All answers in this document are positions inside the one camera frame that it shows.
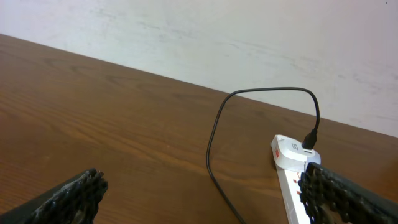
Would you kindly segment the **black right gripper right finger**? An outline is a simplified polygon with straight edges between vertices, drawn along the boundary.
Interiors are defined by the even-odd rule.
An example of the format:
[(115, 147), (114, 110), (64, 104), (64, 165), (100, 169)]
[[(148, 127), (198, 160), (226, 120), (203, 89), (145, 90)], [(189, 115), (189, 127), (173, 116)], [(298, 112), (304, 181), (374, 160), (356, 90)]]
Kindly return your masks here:
[(397, 224), (397, 203), (311, 162), (298, 182), (311, 223)]

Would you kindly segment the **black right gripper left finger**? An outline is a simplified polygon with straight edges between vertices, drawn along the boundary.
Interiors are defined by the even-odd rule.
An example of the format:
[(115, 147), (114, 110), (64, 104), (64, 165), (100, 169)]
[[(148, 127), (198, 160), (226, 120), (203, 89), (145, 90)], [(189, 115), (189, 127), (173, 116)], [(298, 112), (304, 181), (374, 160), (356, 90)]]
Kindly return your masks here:
[(93, 224), (108, 190), (104, 173), (88, 169), (1, 215), (8, 224)]

